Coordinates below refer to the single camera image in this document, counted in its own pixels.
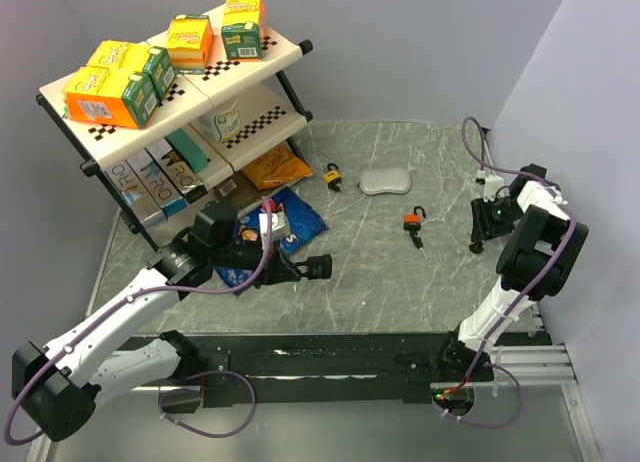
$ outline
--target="yellow box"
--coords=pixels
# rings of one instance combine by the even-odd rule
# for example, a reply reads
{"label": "yellow box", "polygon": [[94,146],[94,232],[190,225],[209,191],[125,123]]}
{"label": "yellow box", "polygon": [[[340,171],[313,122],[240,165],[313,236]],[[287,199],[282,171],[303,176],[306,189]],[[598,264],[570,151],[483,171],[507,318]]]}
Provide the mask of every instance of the yellow box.
{"label": "yellow box", "polygon": [[208,15],[178,15],[171,21],[166,47],[176,69],[204,69],[212,44]]}
{"label": "yellow box", "polygon": [[262,0],[227,0],[220,30],[227,59],[262,59],[266,24],[267,10]]}
{"label": "yellow box", "polygon": [[145,73],[81,67],[64,88],[69,117],[81,122],[143,128],[158,108]]}
{"label": "yellow box", "polygon": [[87,65],[149,74],[159,100],[165,98],[176,78],[167,49],[147,44],[105,40],[98,46]]}

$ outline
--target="yellow padlock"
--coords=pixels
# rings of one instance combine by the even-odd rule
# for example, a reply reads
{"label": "yellow padlock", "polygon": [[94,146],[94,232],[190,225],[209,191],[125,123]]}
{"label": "yellow padlock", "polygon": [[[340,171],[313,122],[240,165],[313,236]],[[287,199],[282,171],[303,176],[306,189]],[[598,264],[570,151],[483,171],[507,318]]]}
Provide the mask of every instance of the yellow padlock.
{"label": "yellow padlock", "polygon": [[338,172],[339,169],[340,167],[336,164],[330,163],[327,164],[328,172],[324,174],[324,181],[327,183],[327,187],[334,192],[340,192],[340,186],[338,184],[342,182],[342,175]]}

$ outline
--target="shelf leg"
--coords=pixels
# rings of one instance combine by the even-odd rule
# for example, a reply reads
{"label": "shelf leg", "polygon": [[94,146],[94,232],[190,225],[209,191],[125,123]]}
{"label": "shelf leg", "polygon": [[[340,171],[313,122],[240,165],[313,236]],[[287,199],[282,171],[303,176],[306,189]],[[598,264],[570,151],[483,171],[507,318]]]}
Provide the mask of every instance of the shelf leg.
{"label": "shelf leg", "polygon": [[304,155],[302,155],[302,152],[300,152],[298,144],[296,144],[296,141],[293,140],[293,137],[287,137],[287,144],[289,144],[289,148],[291,149],[291,152],[293,152],[293,155],[298,157],[301,161],[305,163],[307,162],[304,158]]}
{"label": "shelf leg", "polygon": [[291,105],[293,105],[293,108],[296,109],[296,112],[304,116],[307,119],[307,122],[311,121],[311,119],[313,119],[313,114],[308,110],[305,110],[302,102],[300,102],[300,99],[298,98],[298,94],[296,94],[296,91],[293,90],[291,82],[289,82],[289,79],[285,75],[284,70],[276,72],[276,77],[278,78],[278,82],[280,82],[280,85],[284,89],[284,93],[287,94],[287,97],[289,97]]}
{"label": "shelf leg", "polygon": [[93,157],[91,157],[91,154],[89,154],[87,149],[85,149],[85,147],[80,143],[78,138],[73,134],[73,132],[71,132],[69,127],[67,127],[67,125],[62,120],[62,117],[60,117],[60,115],[56,112],[56,110],[49,103],[49,101],[45,99],[45,97],[42,94],[38,94],[36,96],[36,101],[38,102],[38,105],[40,105],[45,110],[45,112],[49,114],[49,117],[51,117],[53,122],[58,126],[58,128],[62,131],[62,133],[69,140],[69,142],[71,142],[71,145],[73,145],[76,151],[80,154],[80,157],[84,159],[84,162],[80,165],[82,172],[87,177],[91,177],[93,175],[96,175],[98,177],[98,180],[100,180],[102,185],[105,186],[105,188],[107,189],[107,192],[109,192],[109,195],[111,195],[111,197],[116,201],[116,203],[122,209],[123,213],[126,216],[126,219],[128,219],[126,220],[126,222],[130,221],[129,223],[127,223],[129,229],[131,229],[131,231],[133,232],[133,229],[132,229],[132,226],[133,226],[135,229],[137,229],[137,231],[140,234],[142,234],[144,239],[149,243],[149,245],[153,248],[153,250],[158,250],[158,244],[154,242],[154,240],[149,235],[149,232],[147,232],[147,230],[144,228],[144,226],[140,223],[138,218],[133,213],[133,210],[131,210],[131,207],[127,205],[125,200],[122,198],[122,194],[120,194],[120,191],[118,191],[113,186],[113,184],[111,184],[111,182],[109,181],[105,173],[102,172],[102,170],[100,170],[100,167],[98,167],[98,164],[96,164],[96,161],[93,160]]}

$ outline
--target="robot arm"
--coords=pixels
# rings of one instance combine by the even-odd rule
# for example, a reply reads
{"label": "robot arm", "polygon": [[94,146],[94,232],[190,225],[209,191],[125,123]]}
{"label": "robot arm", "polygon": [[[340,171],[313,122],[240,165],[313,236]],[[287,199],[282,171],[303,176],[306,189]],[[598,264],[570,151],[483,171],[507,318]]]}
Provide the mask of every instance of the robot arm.
{"label": "robot arm", "polygon": [[[264,242],[260,240],[245,241],[234,236],[236,218],[237,211],[229,204],[207,205],[198,213],[193,227],[162,247],[148,266],[97,312],[51,340],[43,350],[29,342],[14,353],[14,399],[22,398],[19,394],[27,384],[34,383],[34,375],[50,365],[26,392],[20,406],[52,441],[75,433],[97,407],[121,393],[153,380],[181,380],[194,373],[198,349],[176,331],[161,334],[141,349],[116,357],[112,354],[147,320],[186,297],[188,292],[180,288],[197,287],[209,280],[215,265],[255,270],[264,250],[268,250],[270,257],[264,269],[255,274],[256,287],[299,281],[302,277],[331,277],[330,255],[294,264],[282,252],[278,239],[290,233],[284,213],[271,215],[270,230],[268,218],[260,217],[261,234],[270,232],[273,236],[271,248],[263,248]],[[307,267],[307,271],[302,272],[300,267]],[[136,298],[130,295],[164,286],[176,289],[153,291]],[[73,344],[78,334],[92,327],[83,340]]]}
{"label": "robot arm", "polygon": [[[546,175],[546,169],[535,165],[522,171],[543,178]],[[454,377],[466,373],[478,351],[482,351],[479,361],[488,362],[488,354],[507,327],[518,320],[525,309],[545,296],[556,295],[564,286],[588,234],[588,228],[580,223],[576,224],[551,269],[530,291],[523,293],[567,235],[569,216],[560,208],[563,204],[559,188],[549,191],[540,182],[524,176],[514,180],[508,196],[494,200],[485,197],[472,202],[474,230],[480,220],[476,219],[478,212],[475,209],[481,207],[487,216],[484,220],[492,220],[494,227],[511,227],[508,231],[513,230],[513,234],[498,259],[496,272],[500,277],[491,292],[451,333],[439,357],[440,366]]]}

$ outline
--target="marble surface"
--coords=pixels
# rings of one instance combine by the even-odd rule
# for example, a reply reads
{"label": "marble surface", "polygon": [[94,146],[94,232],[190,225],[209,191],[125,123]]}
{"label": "marble surface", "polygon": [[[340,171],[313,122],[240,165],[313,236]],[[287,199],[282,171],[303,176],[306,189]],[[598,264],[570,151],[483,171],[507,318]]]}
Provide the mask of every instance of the marble surface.
{"label": "marble surface", "polygon": [[[469,202],[481,191],[473,182],[477,164],[462,146],[459,127],[311,124],[297,138],[316,175],[294,190],[330,229],[292,258],[330,253],[331,280],[252,289],[239,297],[190,295],[141,333],[445,331],[482,302],[495,283],[503,241],[486,243],[479,256],[463,243],[471,230]],[[322,181],[329,162],[341,168],[341,193]],[[364,195],[355,181],[370,167],[408,169],[411,191]],[[402,229],[403,215],[415,205],[427,211],[421,237],[428,258]],[[119,223],[93,309],[118,293],[152,255],[142,237]],[[205,285],[222,286],[215,273]],[[532,328],[525,312],[511,330]]]}

